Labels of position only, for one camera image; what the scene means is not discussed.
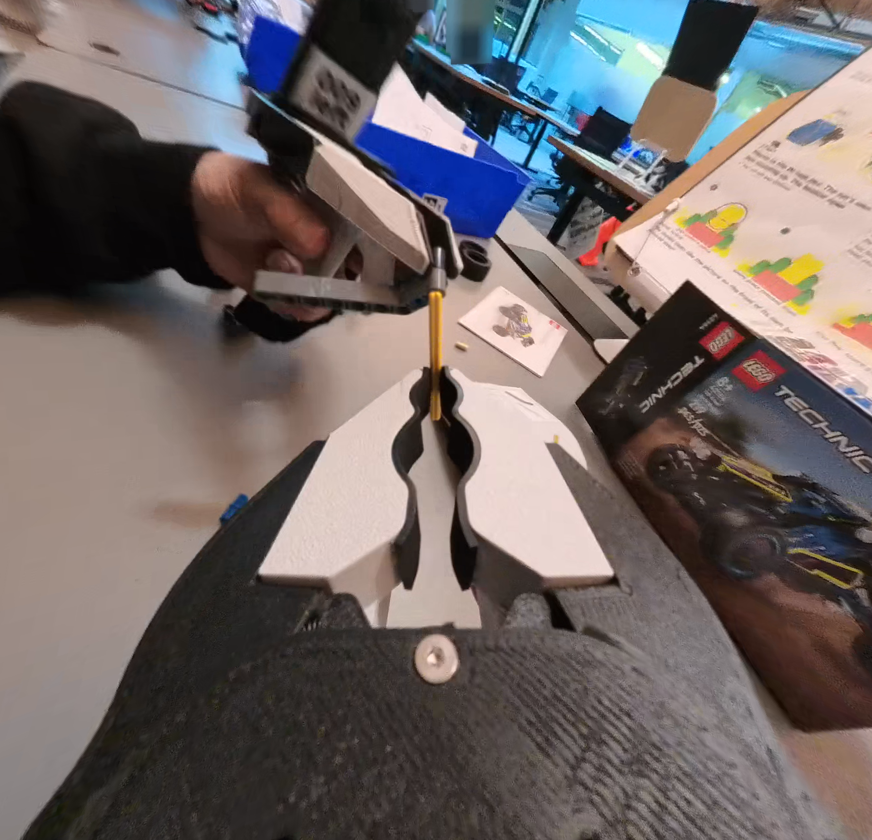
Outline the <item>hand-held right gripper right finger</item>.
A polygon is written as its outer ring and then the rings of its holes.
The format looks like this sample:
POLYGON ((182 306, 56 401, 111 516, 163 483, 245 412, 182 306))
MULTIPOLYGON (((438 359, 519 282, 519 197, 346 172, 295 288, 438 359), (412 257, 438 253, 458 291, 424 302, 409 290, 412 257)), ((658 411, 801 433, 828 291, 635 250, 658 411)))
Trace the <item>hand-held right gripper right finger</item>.
POLYGON ((614 569, 570 485, 586 468, 510 414, 472 427, 483 410, 463 403, 450 369, 442 370, 441 404, 446 451, 459 474, 451 559, 481 624, 499 626, 525 594, 612 582, 614 569))

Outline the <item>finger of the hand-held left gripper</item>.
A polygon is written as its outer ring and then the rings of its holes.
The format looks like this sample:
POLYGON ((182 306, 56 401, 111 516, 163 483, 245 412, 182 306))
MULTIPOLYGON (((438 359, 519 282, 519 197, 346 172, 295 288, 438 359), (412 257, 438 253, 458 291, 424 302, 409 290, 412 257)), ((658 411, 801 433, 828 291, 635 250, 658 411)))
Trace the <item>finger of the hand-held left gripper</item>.
POLYGON ((393 189, 402 193, 415 204, 422 218, 423 232, 431 251, 441 247, 445 253, 446 275, 448 277, 460 276, 463 270, 463 260, 459 253, 451 221, 444 213, 446 202, 443 201, 442 197, 429 193, 424 196, 419 195, 402 184, 395 170, 388 164, 371 154, 368 154, 368 169, 386 180, 393 189))
POLYGON ((419 275, 431 252, 417 205, 350 152, 334 144, 314 148, 305 183, 352 228, 419 275))

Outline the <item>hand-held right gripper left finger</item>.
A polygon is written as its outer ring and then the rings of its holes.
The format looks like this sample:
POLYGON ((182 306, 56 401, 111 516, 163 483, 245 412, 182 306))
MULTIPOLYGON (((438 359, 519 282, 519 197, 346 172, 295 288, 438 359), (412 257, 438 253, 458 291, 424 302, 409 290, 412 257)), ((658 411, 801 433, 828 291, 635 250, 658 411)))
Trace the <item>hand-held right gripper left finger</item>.
POLYGON ((423 453, 431 372, 411 371, 329 434, 259 568, 267 584, 354 596, 385 628, 420 563, 410 472, 423 453))

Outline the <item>grey lego beam assembly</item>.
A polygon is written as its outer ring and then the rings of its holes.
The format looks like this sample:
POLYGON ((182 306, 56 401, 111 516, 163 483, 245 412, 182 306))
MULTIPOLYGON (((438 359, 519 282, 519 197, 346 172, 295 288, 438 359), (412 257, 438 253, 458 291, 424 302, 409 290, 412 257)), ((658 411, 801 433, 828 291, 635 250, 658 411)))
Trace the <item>grey lego beam assembly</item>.
POLYGON ((445 294, 448 281, 462 269, 453 248, 437 247, 422 272, 380 248, 352 251, 361 259, 355 279, 340 270, 325 277, 261 270, 255 276, 254 297, 270 305, 409 315, 426 308, 432 293, 445 294))

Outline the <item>yellow lego axle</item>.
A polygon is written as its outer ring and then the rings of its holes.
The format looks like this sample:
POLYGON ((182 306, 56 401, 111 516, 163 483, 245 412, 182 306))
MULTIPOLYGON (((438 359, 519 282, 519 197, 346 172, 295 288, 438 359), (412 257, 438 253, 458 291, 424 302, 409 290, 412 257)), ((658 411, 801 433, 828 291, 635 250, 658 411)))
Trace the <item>yellow lego axle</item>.
POLYGON ((434 423, 442 419, 441 375, 443 367, 443 307, 444 294, 431 290, 428 295, 429 361, 430 361, 430 418, 434 423))

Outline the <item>person's left forearm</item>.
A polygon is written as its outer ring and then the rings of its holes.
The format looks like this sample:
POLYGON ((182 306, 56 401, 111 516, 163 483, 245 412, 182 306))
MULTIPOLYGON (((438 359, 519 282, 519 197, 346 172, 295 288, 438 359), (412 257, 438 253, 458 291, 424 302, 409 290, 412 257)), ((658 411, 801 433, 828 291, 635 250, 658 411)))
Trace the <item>person's left forearm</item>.
POLYGON ((1 295, 74 292, 164 270, 228 290, 192 205, 211 148, 142 137, 125 115, 44 83, 1 103, 1 295))

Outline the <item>black lego tyre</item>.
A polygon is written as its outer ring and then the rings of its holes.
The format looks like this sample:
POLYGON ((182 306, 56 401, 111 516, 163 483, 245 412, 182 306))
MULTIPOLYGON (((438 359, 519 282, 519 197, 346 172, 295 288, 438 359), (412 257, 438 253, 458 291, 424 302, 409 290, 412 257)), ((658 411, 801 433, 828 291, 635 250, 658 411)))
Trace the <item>black lego tyre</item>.
POLYGON ((483 282, 493 267, 485 246, 464 238, 459 241, 457 248, 462 264, 460 275, 475 283, 483 282))

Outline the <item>small white lego leaflet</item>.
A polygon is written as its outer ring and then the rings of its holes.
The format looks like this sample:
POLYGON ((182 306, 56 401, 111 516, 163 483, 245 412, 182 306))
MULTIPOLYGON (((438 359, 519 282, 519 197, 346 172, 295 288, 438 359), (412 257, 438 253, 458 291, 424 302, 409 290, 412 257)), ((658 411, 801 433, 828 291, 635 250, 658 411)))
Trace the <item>small white lego leaflet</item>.
POLYGON ((458 323, 538 378, 545 376, 569 333, 506 287, 495 287, 458 323))

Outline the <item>lego set box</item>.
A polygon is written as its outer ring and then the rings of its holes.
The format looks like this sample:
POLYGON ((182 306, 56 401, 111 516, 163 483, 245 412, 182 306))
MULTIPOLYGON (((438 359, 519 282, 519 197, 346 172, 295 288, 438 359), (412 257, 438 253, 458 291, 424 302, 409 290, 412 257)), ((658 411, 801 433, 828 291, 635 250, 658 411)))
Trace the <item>lego set box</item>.
POLYGON ((577 400, 791 721, 870 728, 870 389, 691 282, 577 400))

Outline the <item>person's left hand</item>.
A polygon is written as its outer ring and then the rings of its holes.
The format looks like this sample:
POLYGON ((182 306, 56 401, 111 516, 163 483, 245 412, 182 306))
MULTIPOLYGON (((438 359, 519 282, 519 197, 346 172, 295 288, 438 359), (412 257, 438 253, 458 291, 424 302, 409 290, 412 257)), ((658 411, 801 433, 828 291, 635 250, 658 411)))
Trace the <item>person's left hand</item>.
POLYGON ((264 164, 210 150, 193 170, 190 194, 206 264, 248 295, 258 272, 301 275, 331 244, 317 212, 264 164))

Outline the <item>blue plastic bin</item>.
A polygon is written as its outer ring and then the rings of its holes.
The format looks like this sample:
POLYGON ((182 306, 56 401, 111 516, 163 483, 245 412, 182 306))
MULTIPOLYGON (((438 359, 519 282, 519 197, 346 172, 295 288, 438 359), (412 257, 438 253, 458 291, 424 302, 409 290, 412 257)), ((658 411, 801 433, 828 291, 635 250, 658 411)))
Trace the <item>blue plastic bin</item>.
MULTIPOLYGON (((254 17, 243 48, 253 89, 278 89, 300 40, 293 28, 262 15, 254 17)), ((475 144, 472 157, 367 122, 356 145, 417 196, 435 199, 456 233, 488 239, 496 235, 531 178, 471 130, 466 129, 465 137, 475 144)))

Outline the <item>clear plastic bag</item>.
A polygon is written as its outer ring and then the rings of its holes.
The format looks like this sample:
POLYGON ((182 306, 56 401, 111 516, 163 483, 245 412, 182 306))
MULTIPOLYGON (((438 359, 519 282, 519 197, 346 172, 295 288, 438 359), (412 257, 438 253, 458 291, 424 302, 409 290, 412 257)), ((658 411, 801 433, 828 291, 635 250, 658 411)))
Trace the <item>clear plastic bag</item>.
POLYGON ((311 21, 311 6, 303 0, 235 0, 236 34, 247 46, 256 17, 264 17, 302 34, 311 21))

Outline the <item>white papers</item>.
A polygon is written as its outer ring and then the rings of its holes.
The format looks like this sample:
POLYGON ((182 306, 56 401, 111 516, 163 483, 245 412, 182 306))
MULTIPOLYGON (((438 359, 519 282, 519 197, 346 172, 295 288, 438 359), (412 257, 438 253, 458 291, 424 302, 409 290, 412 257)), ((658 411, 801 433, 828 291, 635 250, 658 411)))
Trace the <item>white papers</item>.
POLYGON ((431 93, 421 97, 406 73, 394 63, 379 91, 372 122, 423 143, 474 158, 478 143, 465 123, 431 93))

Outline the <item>dark flat panel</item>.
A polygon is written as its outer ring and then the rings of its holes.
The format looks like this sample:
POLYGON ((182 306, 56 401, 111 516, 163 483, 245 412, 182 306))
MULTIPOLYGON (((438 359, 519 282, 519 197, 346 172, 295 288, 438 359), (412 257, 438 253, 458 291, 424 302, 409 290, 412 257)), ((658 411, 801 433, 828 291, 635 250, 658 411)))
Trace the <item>dark flat panel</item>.
POLYGON ((542 249, 509 244, 499 238, 510 257, 558 308, 570 326, 591 344, 597 358, 611 364, 638 325, 583 275, 567 272, 561 261, 542 249))

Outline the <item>long background table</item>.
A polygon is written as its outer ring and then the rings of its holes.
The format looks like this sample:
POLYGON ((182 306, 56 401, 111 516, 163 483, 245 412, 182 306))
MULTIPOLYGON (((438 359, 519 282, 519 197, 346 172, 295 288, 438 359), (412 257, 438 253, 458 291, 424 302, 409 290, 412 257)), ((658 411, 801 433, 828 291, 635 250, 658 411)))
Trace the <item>long background table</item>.
POLYGON ((550 105, 540 99, 516 98, 474 69, 452 65, 445 55, 417 39, 407 45, 407 51, 410 66, 420 74, 420 83, 433 94, 441 91, 447 97, 446 107, 462 104, 469 127, 479 137, 486 138, 490 145, 495 145, 503 120, 510 123, 519 116, 525 124, 530 124, 527 154, 522 162, 518 162, 524 170, 531 170, 535 153, 549 128, 568 142, 580 134, 578 129, 552 115, 550 105))

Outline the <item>orange cone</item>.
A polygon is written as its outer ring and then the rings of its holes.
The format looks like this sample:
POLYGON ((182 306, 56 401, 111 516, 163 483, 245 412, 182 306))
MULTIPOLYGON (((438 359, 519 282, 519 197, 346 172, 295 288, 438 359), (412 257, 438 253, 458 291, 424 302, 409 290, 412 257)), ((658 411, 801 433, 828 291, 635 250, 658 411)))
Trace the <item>orange cone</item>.
POLYGON ((577 261, 582 267, 596 267, 604 256, 605 247, 620 228, 622 222, 617 217, 608 217, 600 224, 593 246, 579 255, 577 261))

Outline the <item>background desk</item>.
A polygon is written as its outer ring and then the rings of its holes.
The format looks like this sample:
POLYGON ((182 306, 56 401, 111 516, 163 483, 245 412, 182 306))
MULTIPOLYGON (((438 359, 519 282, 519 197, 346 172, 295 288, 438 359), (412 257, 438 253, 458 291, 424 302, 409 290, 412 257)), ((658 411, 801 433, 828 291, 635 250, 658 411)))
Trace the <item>background desk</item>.
POLYGON ((632 177, 625 168, 620 168, 611 161, 556 137, 548 137, 548 143, 560 152, 562 159, 573 170, 566 202, 547 235, 549 242, 555 246, 570 226, 584 199, 588 199, 607 215, 624 222, 656 195, 646 183, 632 177))

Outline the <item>black office chair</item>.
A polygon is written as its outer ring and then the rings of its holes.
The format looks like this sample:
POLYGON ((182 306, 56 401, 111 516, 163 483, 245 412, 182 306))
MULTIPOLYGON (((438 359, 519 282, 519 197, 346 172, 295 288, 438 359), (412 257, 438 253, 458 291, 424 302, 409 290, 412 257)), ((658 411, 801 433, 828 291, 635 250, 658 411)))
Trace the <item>black office chair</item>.
POLYGON ((614 164, 614 156, 626 144, 631 128, 631 122, 599 106, 572 143, 573 152, 581 154, 583 160, 560 152, 560 158, 555 163, 555 174, 560 182, 566 188, 582 182, 612 188, 614 185, 607 180, 605 170, 607 164, 614 164))

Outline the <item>cardboard hanging panel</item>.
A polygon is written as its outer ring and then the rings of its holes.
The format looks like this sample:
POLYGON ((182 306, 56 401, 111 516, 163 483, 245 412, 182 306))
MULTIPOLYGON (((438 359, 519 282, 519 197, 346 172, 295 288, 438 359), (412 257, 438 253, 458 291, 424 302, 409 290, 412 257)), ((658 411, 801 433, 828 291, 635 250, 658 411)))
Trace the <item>cardboard hanging panel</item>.
POLYGON ((716 106, 714 91, 663 74, 645 97, 629 138, 670 162, 686 161, 716 106))

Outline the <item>black hanging panel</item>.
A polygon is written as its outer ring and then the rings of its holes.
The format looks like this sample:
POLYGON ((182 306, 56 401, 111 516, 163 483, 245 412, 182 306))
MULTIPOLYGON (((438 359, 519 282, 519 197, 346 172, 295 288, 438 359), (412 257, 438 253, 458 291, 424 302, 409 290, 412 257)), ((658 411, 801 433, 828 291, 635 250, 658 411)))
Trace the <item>black hanging panel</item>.
POLYGON ((715 92, 757 16, 754 5, 689 0, 662 76, 715 92))

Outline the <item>illustrated cardboard instruction board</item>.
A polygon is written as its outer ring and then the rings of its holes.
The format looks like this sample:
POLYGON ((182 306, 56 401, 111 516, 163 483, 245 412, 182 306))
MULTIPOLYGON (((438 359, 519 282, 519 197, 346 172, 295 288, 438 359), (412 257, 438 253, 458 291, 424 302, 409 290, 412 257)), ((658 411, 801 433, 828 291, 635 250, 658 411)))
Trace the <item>illustrated cardboard instruction board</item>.
POLYGON ((649 312, 690 282, 870 413, 871 51, 735 129, 608 243, 649 312))

